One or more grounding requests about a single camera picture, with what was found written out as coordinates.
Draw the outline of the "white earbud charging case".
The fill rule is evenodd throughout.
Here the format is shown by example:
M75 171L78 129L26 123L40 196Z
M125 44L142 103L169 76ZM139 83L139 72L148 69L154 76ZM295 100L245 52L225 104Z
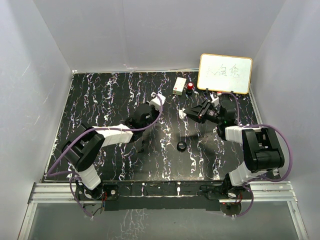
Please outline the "white earbud charging case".
M182 120L185 119L185 117L187 116L187 114L185 113L185 109L184 109L184 108L182 108L182 109L180 109L180 110L178 111L178 116L179 116L179 118L182 119Z

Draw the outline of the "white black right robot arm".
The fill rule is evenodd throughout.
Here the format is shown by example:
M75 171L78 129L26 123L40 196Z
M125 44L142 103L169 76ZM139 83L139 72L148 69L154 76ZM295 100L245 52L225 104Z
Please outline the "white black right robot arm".
M227 173L219 186L201 185L205 195L233 199L245 189L244 184L269 171L284 166L285 157L274 129L266 126L244 127L236 124L236 110L230 101L215 104L209 100L179 111L179 117L188 117L197 123L210 121L217 126L218 136L228 142L242 145L243 163Z

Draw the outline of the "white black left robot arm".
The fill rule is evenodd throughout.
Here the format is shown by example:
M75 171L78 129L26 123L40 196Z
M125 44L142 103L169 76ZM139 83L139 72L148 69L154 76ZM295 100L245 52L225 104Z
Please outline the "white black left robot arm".
M94 166L104 147L129 144L142 137L144 131L154 125L163 110L163 102L149 101L139 105L123 124L97 127L81 124L73 136L59 150L62 157L73 165L83 184L83 193L93 200L103 195L103 183Z

